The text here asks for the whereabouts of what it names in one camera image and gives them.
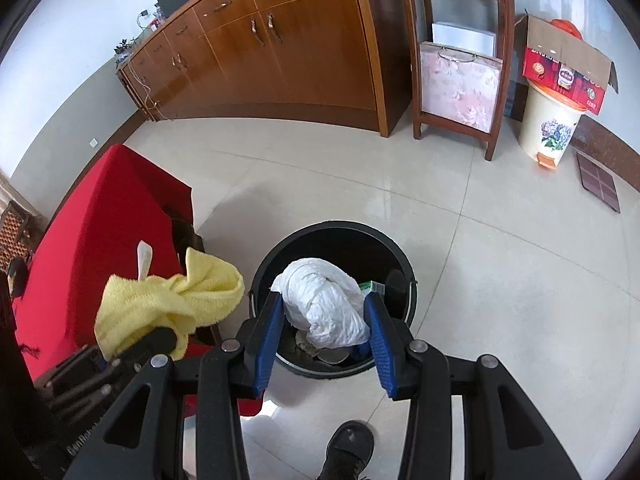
black shoe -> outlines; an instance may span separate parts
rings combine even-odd
[[[318,480],[358,480],[373,455],[373,433],[357,420],[345,422],[326,447],[326,460]]]

black bucket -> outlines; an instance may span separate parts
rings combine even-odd
[[[407,257],[380,231],[347,221],[322,222],[300,229],[267,254],[249,291],[252,317],[260,312],[276,276],[300,258],[322,258],[340,267],[358,283],[373,280],[385,284],[385,306],[391,317],[404,320],[408,326],[414,320],[416,281]],[[338,365],[324,363],[296,347],[297,331],[285,321],[276,354],[295,374],[335,379],[355,375],[374,365],[372,357],[358,362],[351,356]]]

floral gift bag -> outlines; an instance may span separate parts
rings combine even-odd
[[[489,132],[502,61],[425,41],[420,44],[422,111]]]

red cardboard box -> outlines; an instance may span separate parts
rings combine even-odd
[[[585,41],[535,16],[526,15],[520,22],[527,24],[522,75],[600,113],[607,85],[618,93],[613,62]]]

metal rivet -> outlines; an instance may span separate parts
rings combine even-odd
[[[240,349],[240,342],[237,339],[226,339],[220,346],[223,352],[235,352]]]
[[[498,365],[500,364],[500,361],[498,361],[498,358],[490,354],[483,355],[480,358],[480,362],[482,363],[482,366],[484,366],[485,368],[497,368]]]
[[[422,354],[429,349],[429,345],[427,345],[426,341],[422,339],[414,339],[409,343],[409,350],[412,352],[416,352],[417,354]]]
[[[169,358],[164,354],[154,355],[151,358],[151,366],[153,368],[162,368],[169,362]]]

